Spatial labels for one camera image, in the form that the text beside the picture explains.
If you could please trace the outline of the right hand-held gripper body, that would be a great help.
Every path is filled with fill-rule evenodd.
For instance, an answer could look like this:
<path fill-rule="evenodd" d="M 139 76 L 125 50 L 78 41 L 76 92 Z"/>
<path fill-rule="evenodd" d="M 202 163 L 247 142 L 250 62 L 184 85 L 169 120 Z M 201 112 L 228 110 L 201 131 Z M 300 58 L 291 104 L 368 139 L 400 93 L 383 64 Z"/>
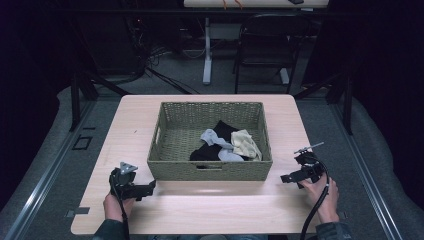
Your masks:
<path fill-rule="evenodd" d="M 300 170 L 294 173 L 295 182 L 310 179 L 316 183 L 327 172 L 325 164 L 312 151 L 312 148 L 320 145 L 323 145 L 323 142 L 295 151 L 295 160 L 301 165 Z"/>

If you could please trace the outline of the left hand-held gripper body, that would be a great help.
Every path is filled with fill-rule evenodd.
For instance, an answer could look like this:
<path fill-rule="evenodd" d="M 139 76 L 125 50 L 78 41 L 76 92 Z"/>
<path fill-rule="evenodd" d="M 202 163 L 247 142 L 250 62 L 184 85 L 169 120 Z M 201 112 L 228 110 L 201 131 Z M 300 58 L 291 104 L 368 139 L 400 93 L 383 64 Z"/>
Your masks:
<path fill-rule="evenodd" d="M 134 184 L 136 170 L 136 166 L 125 162 L 121 162 L 119 168 L 114 168 L 109 176 L 111 194 L 119 200 L 145 197 L 147 186 Z"/>

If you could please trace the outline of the green woven basket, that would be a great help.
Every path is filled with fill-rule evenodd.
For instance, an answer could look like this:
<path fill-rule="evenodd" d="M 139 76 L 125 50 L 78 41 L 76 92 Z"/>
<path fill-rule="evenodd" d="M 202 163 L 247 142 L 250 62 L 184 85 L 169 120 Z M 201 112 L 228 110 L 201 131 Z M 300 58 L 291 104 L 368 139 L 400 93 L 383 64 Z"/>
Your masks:
<path fill-rule="evenodd" d="M 204 142 L 201 134 L 219 121 L 247 130 L 261 161 L 191 161 Z M 150 147 L 148 166 L 164 181 L 263 181 L 273 160 L 264 106 L 260 102 L 163 102 Z"/>

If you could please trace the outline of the cream sock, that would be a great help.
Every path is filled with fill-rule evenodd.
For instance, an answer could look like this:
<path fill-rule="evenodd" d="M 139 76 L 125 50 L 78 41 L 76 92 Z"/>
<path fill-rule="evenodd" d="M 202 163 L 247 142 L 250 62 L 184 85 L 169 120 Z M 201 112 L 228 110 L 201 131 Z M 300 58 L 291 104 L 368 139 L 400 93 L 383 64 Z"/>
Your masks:
<path fill-rule="evenodd" d="M 262 152 L 259 150 L 252 136 L 247 130 L 239 130 L 231 133 L 233 152 L 247 157 L 251 161 L 261 161 Z"/>

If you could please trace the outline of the black sock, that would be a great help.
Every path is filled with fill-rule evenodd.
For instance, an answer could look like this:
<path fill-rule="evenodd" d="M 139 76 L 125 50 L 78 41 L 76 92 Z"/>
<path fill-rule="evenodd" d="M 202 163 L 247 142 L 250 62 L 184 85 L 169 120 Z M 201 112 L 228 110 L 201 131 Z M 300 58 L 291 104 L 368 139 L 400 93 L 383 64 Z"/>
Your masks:
<path fill-rule="evenodd" d="M 213 130 L 221 138 L 224 138 L 231 144 L 231 133 L 237 131 L 236 128 L 226 124 L 223 121 L 219 121 Z M 208 146 L 205 142 L 197 150 L 194 150 L 190 155 L 191 161 L 221 161 L 217 154 L 221 150 L 218 145 Z"/>

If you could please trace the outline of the light blue sock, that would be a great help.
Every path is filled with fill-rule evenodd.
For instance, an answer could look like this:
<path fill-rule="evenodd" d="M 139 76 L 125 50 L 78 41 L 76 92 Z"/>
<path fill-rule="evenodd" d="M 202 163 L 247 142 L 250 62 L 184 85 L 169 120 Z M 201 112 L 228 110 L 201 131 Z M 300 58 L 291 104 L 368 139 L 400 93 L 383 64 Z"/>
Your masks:
<path fill-rule="evenodd" d="M 200 137 L 208 146 L 218 145 L 221 150 L 217 156 L 221 161 L 225 162 L 242 162 L 243 158 L 233 152 L 234 146 L 227 142 L 224 138 L 221 138 L 213 129 L 206 129 Z"/>

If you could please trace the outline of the person's left hand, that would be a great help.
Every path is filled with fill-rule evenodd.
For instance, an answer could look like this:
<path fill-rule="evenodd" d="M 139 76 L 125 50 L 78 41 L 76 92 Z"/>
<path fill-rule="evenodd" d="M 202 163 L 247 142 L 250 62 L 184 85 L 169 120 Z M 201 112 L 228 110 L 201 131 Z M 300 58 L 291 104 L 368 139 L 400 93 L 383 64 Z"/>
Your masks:
<path fill-rule="evenodd" d="M 123 213 L 126 213 L 126 216 L 129 217 L 134 203 L 134 199 L 126 199 L 122 203 L 119 203 L 115 196 L 107 194 L 103 201 L 105 218 L 122 222 Z"/>

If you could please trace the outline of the person's right hand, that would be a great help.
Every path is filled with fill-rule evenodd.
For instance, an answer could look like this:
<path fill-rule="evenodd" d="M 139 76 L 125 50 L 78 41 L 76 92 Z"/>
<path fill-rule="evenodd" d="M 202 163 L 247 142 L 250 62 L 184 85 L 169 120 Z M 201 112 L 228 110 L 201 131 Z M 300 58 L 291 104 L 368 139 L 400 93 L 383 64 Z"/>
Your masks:
<path fill-rule="evenodd" d="M 340 217 L 337 213 L 339 191 L 336 182 L 332 178 L 328 178 L 326 174 L 323 174 L 315 183 L 303 180 L 300 184 L 306 190 L 312 204 L 317 203 L 324 189 L 328 188 L 322 203 L 318 207 L 318 218 L 322 224 L 340 221 Z"/>

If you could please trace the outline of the black metal stand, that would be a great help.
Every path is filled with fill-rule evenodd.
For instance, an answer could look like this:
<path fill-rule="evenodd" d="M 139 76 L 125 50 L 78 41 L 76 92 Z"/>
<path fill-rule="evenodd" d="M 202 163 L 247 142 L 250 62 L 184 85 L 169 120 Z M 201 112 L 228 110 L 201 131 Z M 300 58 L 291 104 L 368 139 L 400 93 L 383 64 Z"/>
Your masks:
<path fill-rule="evenodd" d="M 351 117 L 352 117 L 352 103 L 353 103 L 353 81 L 352 77 L 348 74 L 337 73 L 331 77 L 313 84 L 306 90 L 301 91 L 294 95 L 296 100 L 303 99 L 312 93 L 317 92 L 325 85 L 330 85 L 330 90 L 326 95 L 328 104 L 337 104 L 341 97 L 343 100 L 342 124 L 349 135 L 352 135 Z"/>
<path fill-rule="evenodd" d="M 74 74 L 71 80 L 71 108 L 72 124 L 70 132 L 74 131 L 81 121 L 80 93 L 89 101 L 96 101 L 99 93 L 94 87 L 98 83 L 120 96 L 129 95 L 129 92 L 107 81 L 105 78 L 92 71 L 79 71 Z"/>

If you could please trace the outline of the black folding chair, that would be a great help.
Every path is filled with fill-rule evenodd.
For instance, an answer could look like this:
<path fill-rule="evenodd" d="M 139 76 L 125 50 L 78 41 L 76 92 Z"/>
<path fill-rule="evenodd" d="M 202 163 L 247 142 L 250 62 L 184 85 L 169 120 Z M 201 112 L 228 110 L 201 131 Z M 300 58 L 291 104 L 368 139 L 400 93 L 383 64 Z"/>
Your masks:
<path fill-rule="evenodd" d="M 238 93 L 240 68 L 274 68 L 279 75 L 289 70 L 286 92 L 291 90 L 301 46 L 310 30 L 310 20 L 299 15 L 256 14 L 239 29 L 232 73 Z"/>

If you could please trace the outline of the white-legged desk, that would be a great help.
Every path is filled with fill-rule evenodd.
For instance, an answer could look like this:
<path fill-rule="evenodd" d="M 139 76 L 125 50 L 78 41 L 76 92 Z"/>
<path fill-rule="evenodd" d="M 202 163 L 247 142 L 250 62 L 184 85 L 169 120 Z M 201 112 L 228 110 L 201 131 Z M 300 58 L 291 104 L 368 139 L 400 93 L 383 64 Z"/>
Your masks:
<path fill-rule="evenodd" d="M 292 4 L 288 0 L 183 0 L 185 8 L 191 10 L 230 10 L 238 12 L 244 10 L 285 10 L 296 9 L 313 12 L 315 9 L 325 9 L 330 0 L 304 0 L 303 4 Z M 218 20 L 216 17 L 204 18 L 205 31 L 205 61 L 203 84 L 209 85 L 212 78 L 212 43 L 213 39 L 235 40 L 240 23 L 231 23 L 229 20 Z"/>

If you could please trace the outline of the aluminium floor rail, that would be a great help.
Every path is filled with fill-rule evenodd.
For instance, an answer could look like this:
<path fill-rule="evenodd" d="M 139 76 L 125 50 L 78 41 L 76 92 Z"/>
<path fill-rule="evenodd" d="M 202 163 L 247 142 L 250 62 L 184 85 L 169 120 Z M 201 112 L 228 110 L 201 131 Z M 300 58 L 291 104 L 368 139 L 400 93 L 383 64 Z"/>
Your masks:
<path fill-rule="evenodd" d="M 68 109 L 60 109 L 51 131 L 6 208 L 0 212 L 0 240 L 88 240 L 71 225 L 86 211 L 80 205 L 113 110 L 100 102 L 83 106 L 82 119 L 68 130 Z"/>
<path fill-rule="evenodd" d="M 351 154 L 353 155 L 353 164 L 355 166 L 356 172 L 359 175 L 361 183 L 367 193 L 372 208 L 374 209 L 374 212 L 380 222 L 387 240 L 404 240 L 391 212 L 387 207 L 386 201 L 384 200 L 380 190 L 376 185 L 376 182 L 365 162 L 365 159 L 359 149 L 359 146 L 357 145 L 354 136 L 348 133 L 343 124 L 341 110 L 337 105 L 330 105 L 329 108 L 335 118 L 338 128 L 343 135 L 343 138 L 349 146 Z"/>

